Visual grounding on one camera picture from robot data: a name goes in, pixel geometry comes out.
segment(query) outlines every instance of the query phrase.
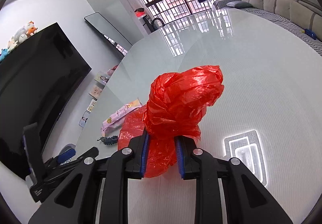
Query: throw pillow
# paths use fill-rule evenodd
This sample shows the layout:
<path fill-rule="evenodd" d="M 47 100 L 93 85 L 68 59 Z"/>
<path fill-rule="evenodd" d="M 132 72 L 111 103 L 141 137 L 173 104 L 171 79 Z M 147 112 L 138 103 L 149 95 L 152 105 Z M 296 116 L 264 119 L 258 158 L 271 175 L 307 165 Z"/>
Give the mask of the throw pillow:
<path fill-rule="evenodd" d="M 227 6 L 230 8 L 235 8 L 235 9 L 244 9 L 244 8 L 252 8 L 252 4 L 246 2 L 246 1 L 232 1 L 228 2 Z"/>

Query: blue stuffed toy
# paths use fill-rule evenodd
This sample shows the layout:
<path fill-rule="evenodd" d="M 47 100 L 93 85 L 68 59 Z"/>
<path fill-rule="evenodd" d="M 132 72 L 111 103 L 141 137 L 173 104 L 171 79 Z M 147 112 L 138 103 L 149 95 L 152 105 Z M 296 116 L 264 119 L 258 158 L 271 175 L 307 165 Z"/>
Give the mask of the blue stuffed toy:
<path fill-rule="evenodd" d="M 8 55 L 8 49 L 2 49 L 1 55 L 0 55 L 0 61 L 3 61 L 3 59 Z"/>

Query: toy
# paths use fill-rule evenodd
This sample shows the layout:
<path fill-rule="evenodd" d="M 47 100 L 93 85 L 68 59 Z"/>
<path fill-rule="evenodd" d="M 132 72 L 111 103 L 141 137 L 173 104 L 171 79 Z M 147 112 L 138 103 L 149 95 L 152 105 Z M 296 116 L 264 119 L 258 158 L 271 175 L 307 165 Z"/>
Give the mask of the toy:
<path fill-rule="evenodd" d="M 0 55 L 0 61 L 3 61 L 3 59 L 8 55 L 8 49 L 2 49 L 1 55 Z"/>
<path fill-rule="evenodd" d="M 316 40 L 318 38 L 317 35 L 310 29 L 302 30 L 302 33 L 305 33 L 306 35 L 310 36 L 313 40 Z"/>
<path fill-rule="evenodd" d="M 18 46 L 18 43 L 18 41 L 14 40 L 14 36 L 12 36 L 11 40 L 8 42 L 8 53 L 13 51 L 13 49 Z"/>
<path fill-rule="evenodd" d="M 16 34 L 14 35 L 14 41 L 18 41 L 19 40 L 19 37 L 22 35 L 22 34 L 26 34 L 27 30 L 25 28 L 25 26 L 23 26 L 22 28 L 20 28 Z"/>
<path fill-rule="evenodd" d="M 28 39 L 25 33 L 21 34 L 19 37 L 19 43 L 23 43 L 26 39 Z"/>
<path fill-rule="evenodd" d="M 26 26 L 26 30 L 29 30 L 32 27 L 35 27 L 35 25 L 34 25 L 33 21 L 30 21 L 30 22 L 28 22 L 28 24 Z"/>
<path fill-rule="evenodd" d="M 26 33 L 26 35 L 28 36 L 28 38 L 29 38 L 30 36 L 34 35 L 34 34 L 37 32 L 37 29 L 38 29 L 38 28 L 31 27 L 31 28 L 27 31 L 27 33 Z"/>

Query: snack bag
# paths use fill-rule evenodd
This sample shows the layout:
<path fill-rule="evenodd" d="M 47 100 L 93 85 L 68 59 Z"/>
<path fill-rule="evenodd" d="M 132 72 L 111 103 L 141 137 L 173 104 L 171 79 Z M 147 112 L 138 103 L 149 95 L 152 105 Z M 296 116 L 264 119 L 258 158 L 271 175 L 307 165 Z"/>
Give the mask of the snack bag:
<path fill-rule="evenodd" d="M 102 123 L 102 127 L 101 127 L 102 137 L 105 137 L 105 134 L 108 132 L 109 129 L 112 129 L 112 128 L 115 129 L 118 126 L 122 125 L 125 120 L 126 114 L 140 107 L 142 107 L 142 104 L 137 99 L 128 104 L 125 104 L 115 113 L 110 115 L 110 117 L 107 120 L 104 120 Z"/>
<path fill-rule="evenodd" d="M 150 135 L 147 169 L 144 177 L 156 177 L 176 162 L 174 137 L 184 135 L 197 142 L 198 123 L 221 96 L 224 86 L 219 66 L 200 66 L 182 73 L 165 73 L 151 84 L 146 105 L 128 114 L 120 131 L 118 149 L 131 138 Z"/>

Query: television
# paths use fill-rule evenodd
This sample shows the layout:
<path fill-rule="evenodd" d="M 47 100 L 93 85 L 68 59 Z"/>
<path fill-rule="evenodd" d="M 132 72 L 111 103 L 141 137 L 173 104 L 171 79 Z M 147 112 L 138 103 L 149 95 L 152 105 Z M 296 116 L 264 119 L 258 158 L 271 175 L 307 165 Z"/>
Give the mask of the television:
<path fill-rule="evenodd" d="M 30 174 L 23 127 L 37 122 L 43 150 L 90 70 L 58 23 L 28 38 L 0 63 L 0 161 L 22 179 Z"/>

